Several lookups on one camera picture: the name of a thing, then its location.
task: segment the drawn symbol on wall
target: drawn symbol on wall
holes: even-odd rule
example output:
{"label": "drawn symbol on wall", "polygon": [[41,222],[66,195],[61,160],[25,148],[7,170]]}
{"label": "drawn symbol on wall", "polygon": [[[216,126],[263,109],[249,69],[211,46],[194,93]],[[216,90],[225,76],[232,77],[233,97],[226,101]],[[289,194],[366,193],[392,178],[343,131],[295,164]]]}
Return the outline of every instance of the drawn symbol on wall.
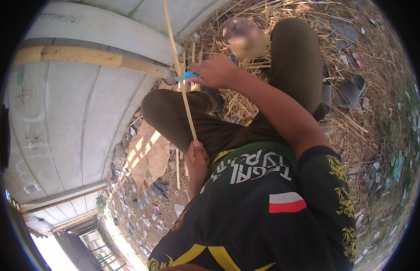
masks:
{"label": "drawn symbol on wall", "polygon": [[25,139],[26,139],[26,143],[29,144],[29,146],[33,149],[36,150],[38,149],[39,146],[39,142],[42,141],[42,136],[43,133],[41,133],[40,135],[34,133],[34,132],[29,132],[26,134]]}
{"label": "drawn symbol on wall", "polygon": [[17,97],[22,104],[27,104],[28,101],[31,99],[32,97],[32,92],[27,90],[27,89],[22,89],[22,91],[20,92],[19,96]]}

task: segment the red and white flag patch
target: red and white flag patch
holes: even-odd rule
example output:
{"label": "red and white flag patch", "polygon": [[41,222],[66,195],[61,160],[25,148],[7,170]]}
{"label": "red and white flag patch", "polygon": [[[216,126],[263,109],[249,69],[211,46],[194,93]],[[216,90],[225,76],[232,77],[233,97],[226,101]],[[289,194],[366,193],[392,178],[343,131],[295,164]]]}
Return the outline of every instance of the red and white flag patch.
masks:
{"label": "red and white flag patch", "polygon": [[269,213],[294,213],[305,208],[306,202],[296,192],[269,195]]}

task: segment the person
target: person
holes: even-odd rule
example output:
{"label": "person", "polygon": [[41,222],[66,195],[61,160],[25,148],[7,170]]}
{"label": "person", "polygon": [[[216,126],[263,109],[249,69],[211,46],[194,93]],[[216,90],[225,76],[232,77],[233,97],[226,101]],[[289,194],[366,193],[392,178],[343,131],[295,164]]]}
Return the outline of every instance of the person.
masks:
{"label": "person", "polygon": [[314,30],[299,19],[271,34],[269,84],[224,54],[190,69],[187,79],[231,89],[259,113],[249,126],[212,117],[205,92],[154,90],[145,120],[186,153],[190,203],[154,248],[148,268],[174,270],[351,270],[354,209],[343,163],[313,115],[321,101],[321,60]]}

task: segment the olive green pants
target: olive green pants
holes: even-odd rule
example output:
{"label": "olive green pants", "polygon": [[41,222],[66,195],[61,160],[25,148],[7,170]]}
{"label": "olive green pants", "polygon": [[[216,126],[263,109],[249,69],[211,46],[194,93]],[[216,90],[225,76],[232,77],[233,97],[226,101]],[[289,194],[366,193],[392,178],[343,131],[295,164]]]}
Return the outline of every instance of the olive green pants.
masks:
{"label": "olive green pants", "polygon": [[[285,19],[271,34],[269,84],[293,97],[314,115],[321,101],[321,60],[318,36],[304,21]],[[284,143],[266,117],[259,112],[247,127],[209,116],[216,108],[207,93],[186,93],[196,135],[212,161],[219,152],[256,141]],[[144,119],[186,153],[193,140],[180,92],[165,89],[150,92],[142,101]]]}

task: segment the black t-shirt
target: black t-shirt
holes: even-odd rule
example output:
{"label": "black t-shirt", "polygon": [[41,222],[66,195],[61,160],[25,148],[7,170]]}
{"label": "black t-shirt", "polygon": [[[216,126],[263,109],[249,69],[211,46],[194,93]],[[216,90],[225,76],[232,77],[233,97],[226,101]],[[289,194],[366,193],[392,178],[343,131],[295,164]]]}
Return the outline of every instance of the black t-shirt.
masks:
{"label": "black t-shirt", "polygon": [[210,167],[200,194],[154,248],[148,268],[351,270],[353,204],[340,157],[325,146],[247,144]]}

